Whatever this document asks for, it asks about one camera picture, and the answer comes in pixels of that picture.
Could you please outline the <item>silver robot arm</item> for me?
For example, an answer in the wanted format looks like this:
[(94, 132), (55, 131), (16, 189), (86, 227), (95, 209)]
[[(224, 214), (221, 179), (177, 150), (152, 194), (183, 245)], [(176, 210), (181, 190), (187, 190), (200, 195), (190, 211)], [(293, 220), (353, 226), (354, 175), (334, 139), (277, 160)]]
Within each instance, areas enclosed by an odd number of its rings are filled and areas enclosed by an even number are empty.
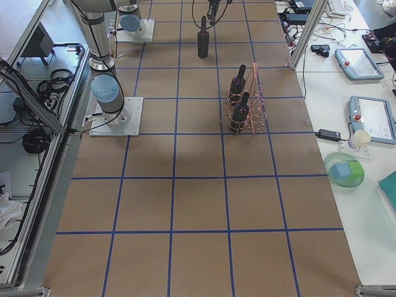
[[(155, 26), (154, 19), (143, 19), (139, 8), (140, 1), (133, 1), (130, 5), (120, 6), (117, 10), (119, 23), (114, 32), (121, 43), (150, 43), (153, 39)], [(225, 13), (225, 6), (222, 15), (217, 17), (220, 1), (209, 1), (209, 8), (206, 16), (202, 17), (199, 30), (208, 30), (214, 27)]]
[(125, 106), (122, 87), (118, 81), (115, 60), (110, 55), (105, 13), (116, 12), (130, 1), (71, 1), (77, 21), (88, 44), (88, 60), (92, 73), (91, 93), (97, 100), (105, 123), (112, 126), (125, 123), (131, 112)]

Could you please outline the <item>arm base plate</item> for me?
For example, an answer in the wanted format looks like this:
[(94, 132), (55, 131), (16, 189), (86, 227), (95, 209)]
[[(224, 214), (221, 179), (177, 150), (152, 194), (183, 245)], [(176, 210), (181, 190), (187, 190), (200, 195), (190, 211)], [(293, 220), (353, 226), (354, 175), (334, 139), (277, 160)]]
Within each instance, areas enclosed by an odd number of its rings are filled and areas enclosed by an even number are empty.
[(153, 40), (154, 19), (120, 20), (116, 32), (118, 43), (151, 43)]
[(144, 105), (143, 97), (126, 97), (124, 108), (120, 115), (103, 113), (99, 103), (96, 106), (96, 113), (92, 121), (92, 130), (89, 135), (92, 137), (124, 137), (138, 136)]

